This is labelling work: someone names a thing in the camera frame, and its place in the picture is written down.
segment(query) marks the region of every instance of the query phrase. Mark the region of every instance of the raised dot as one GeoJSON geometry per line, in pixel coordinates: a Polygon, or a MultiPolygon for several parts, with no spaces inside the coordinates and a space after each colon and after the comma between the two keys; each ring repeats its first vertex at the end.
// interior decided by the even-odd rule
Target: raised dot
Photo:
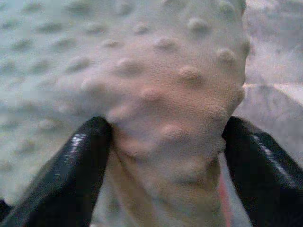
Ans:
{"type": "Polygon", "coordinates": [[[235,8],[230,2],[221,1],[219,3],[219,10],[225,15],[226,18],[234,19],[235,8]]]}
{"type": "Polygon", "coordinates": [[[155,177],[149,177],[149,179],[144,180],[144,189],[153,199],[160,199],[162,195],[162,185],[163,183],[159,182],[159,179],[155,177]]]}
{"type": "Polygon", "coordinates": [[[27,100],[16,100],[9,105],[9,111],[12,112],[31,112],[35,108],[34,103],[27,100]]]}
{"type": "Polygon", "coordinates": [[[72,1],[65,8],[73,16],[87,16],[91,12],[90,5],[84,0],[72,1]]]}
{"type": "Polygon", "coordinates": [[[234,52],[226,48],[218,50],[216,54],[221,62],[232,63],[236,59],[234,52]]]}
{"type": "Polygon", "coordinates": [[[181,10],[186,6],[185,0],[162,0],[161,5],[171,10],[181,10]]]}
{"type": "Polygon", "coordinates": [[[202,157],[191,157],[181,167],[181,173],[174,178],[178,182],[196,182],[206,175],[206,164],[202,157]]]}
{"type": "Polygon", "coordinates": [[[24,77],[14,77],[8,84],[7,88],[12,89],[14,86],[18,86],[22,83],[24,83],[25,78],[24,77]]]}
{"type": "Polygon", "coordinates": [[[7,116],[0,117],[0,128],[3,130],[11,130],[18,125],[19,123],[16,120],[9,119],[7,116]]]}
{"type": "Polygon", "coordinates": [[[153,153],[153,149],[136,139],[127,139],[119,144],[121,150],[128,156],[138,159],[146,159],[153,153]]]}
{"type": "Polygon", "coordinates": [[[220,106],[212,106],[208,114],[214,122],[224,122],[228,117],[227,111],[220,106]]]}
{"type": "Polygon", "coordinates": [[[88,24],[86,28],[86,34],[88,35],[101,35],[106,32],[106,28],[104,25],[92,23],[88,24]]]}
{"type": "Polygon", "coordinates": [[[81,58],[73,60],[70,63],[70,66],[67,68],[67,72],[78,72],[88,68],[91,64],[91,61],[88,58],[81,58]]]}
{"type": "Polygon", "coordinates": [[[29,39],[22,39],[16,41],[14,44],[12,44],[11,49],[14,51],[27,51],[32,47],[33,42],[29,39]]]}
{"type": "Polygon", "coordinates": [[[81,84],[81,90],[88,92],[100,92],[103,91],[104,88],[105,88],[104,84],[94,79],[86,79],[81,84]]]}
{"type": "Polygon", "coordinates": [[[54,87],[57,83],[58,78],[45,79],[42,82],[38,83],[38,88],[51,88],[54,87]]]}
{"type": "Polygon", "coordinates": [[[0,66],[0,72],[3,75],[12,74],[15,71],[16,71],[16,65],[15,65],[15,62],[12,60],[7,61],[6,63],[4,63],[0,66]]]}
{"type": "Polygon", "coordinates": [[[75,45],[76,41],[72,38],[63,38],[56,41],[52,45],[52,49],[56,52],[64,52],[75,45]]]}
{"type": "Polygon", "coordinates": [[[7,160],[0,160],[0,172],[9,172],[13,170],[13,165],[7,160]]]}
{"type": "Polygon", "coordinates": [[[50,34],[50,33],[58,33],[62,30],[62,24],[61,23],[44,23],[42,25],[39,25],[36,29],[37,32],[43,33],[43,34],[50,34]]]}
{"type": "Polygon", "coordinates": [[[193,66],[185,66],[179,70],[179,76],[181,82],[186,82],[192,85],[200,85],[203,81],[201,71],[193,66]]]}
{"type": "Polygon", "coordinates": [[[119,123],[123,119],[131,116],[131,113],[132,113],[132,110],[130,109],[130,106],[121,105],[121,106],[111,109],[106,115],[106,120],[109,123],[119,123]]]}
{"type": "Polygon", "coordinates": [[[106,39],[101,43],[101,45],[104,47],[114,48],[114,47],[119,47],[122,44],[116,40],[106,39]]]}
{"type": "Polygon", "coordinates": [[[35,143],[32,140],[22,141],[16,148],[16,153],[29,153],[35,150],[35,143]]]}
{"type": "Polygon", "coordinates": [[[163,142],[186,142],[189,140],[188,132],[175,124],[167,124],[160,130],[163,142]]]}
{"type": "Polygon", "coordinates": [[[143,65],[131,58],[122,58],[117,63],[119,75],[134,75],[143,71],[143,65]]]}
{"type": "Polygon", "coordinates": [[[69,114],[69,115],[79,115],[81,113],[81,110],[75,106],[69,105],[69,104],[62,104],[58,107],[58,111],[63,114],[69,114]]]}
{"type": "Polygon", "coordinates": [[[134,33],[138,34],[138,35],[145,34],[148,32],[148,30],[149,30],[149,27],[147,26],[146,23],[143,23],[143,22],[141,22],[133,27],[134,33]]]}
{"type": "Polygon", "coordinates": [[[40,73],[44,73],[49,69],[49,62],[47,60],[41,60],[39,62],[36,62],[32,68],[31,68],[31,72],[34,74],[40,74],[40,73]]]}
{"type": "Polygon", "coordinates": [[[294,51],[297,53],[303,53],[303,44],[299,44],[294,47],[294,51]]]}
{"type": "Polygon", "coordinates": [[[116,1],[116,13],[121,16],[129,14],[133,10],[133,6],[130,2],[125,0],[116,1]]]}
{"type": "Polygon", "coordinates": [[[60,127],[60,122],[53,119],[44,119],[39,122],[38,127],[44,131],[51,131],[60,127]]]}
{"type": "Polygon", "coordinates": [[[177,49],[177,44],[173,39],[163,37],[156,40],[155,47],[159,50],[174,51],[177,49]]]}
{"type": "Polygon", "coordinates": [[[154,87],[144,88],[140,93],[139,97],[144,101],[154,102],[162,98],[161,92],[154,87]]]}
{"type": "Polygon", "coordinates": [[[5,10],[7,7],[7,4],[5,2],[0,2],[0,11],[5,10]]]}
{"type": "Polygon", "coordinates": [[[40,2],[31,2],[25,4],[22,10],[25,13],[35,13],[41,9],[42,9],[42,4],[40,2]]]}
{"type": "Polygon", "coordinates": [[[17,28],[19,26],[20,22],[15,20],[15,19],[11,19],[11,20],[7,20],[5,23],[3,23],[1,25],[1,28],[3,30],[13,30],[15,28],[17,28]]]}
{"type": "Polygon", "coordinates": [[[208,24],[201,18],[191,18],[187,27],[194,32],[205,32],[209,28],[208,24]]]}

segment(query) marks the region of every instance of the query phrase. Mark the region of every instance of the glossy black plastic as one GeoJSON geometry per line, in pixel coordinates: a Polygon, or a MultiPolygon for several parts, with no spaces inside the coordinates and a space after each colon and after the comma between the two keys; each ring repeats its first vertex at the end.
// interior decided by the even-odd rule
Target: glossy black plastic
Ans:
{"type": "Polygon", "coordinates": [[[2,227],[88,227],[102,185],[112,132],[85,122],[37,174],[2,227]]]}
{"type": "Polygon", "coordinates": [[[223,132],[232,181],[255,227],[303,227],[303,171],[276,141],[232,116],[223,132]]]}

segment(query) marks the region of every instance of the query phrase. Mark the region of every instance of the fuzzy fabric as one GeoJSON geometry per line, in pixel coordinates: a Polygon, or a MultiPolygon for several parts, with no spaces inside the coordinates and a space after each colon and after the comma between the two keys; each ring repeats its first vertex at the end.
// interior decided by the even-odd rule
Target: fuzzy fabric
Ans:
{"type": "Polygon", "coordinates": [[[245,96],[244,2],[14,2],[1,4],[11,58],[1,62],[0,198],[15,204],[71,132],[102,115],[114,141],[95,222],[225,226],[217,155],[245,96]]]}

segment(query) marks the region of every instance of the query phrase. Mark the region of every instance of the bumpy texture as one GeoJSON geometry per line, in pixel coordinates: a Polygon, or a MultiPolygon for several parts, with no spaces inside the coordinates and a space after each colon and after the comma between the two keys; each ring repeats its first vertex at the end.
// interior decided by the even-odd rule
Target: bumpy texture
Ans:
{"type": "Polygon", "coordinates": [[[0,5],[0,198],[13,205],[72,130],[102,115],[114,143],[94,221],[224,226],[217,155],[245,96],[244,2],[14,3],[0,5]]]}

